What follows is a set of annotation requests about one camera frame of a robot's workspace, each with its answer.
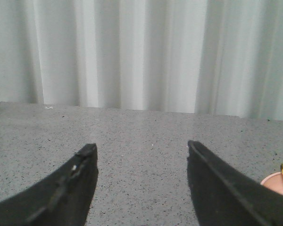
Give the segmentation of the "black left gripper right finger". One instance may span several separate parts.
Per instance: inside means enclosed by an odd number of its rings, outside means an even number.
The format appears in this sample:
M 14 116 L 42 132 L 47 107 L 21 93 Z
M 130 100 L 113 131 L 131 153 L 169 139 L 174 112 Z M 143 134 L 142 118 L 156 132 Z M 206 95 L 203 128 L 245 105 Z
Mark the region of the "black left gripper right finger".
M 187 179 L 201 226 L 283 226 L 283 195 L 188 141 Z

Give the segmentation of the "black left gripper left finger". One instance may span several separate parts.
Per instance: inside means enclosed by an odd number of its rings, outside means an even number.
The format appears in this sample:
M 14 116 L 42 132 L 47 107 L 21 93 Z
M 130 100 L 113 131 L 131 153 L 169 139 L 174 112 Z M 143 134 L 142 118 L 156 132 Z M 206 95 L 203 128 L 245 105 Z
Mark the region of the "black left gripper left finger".
M 83 226 L 98 179 L 97 146 L 86 144 L 53 173 L 0 202 L 0 226 Z

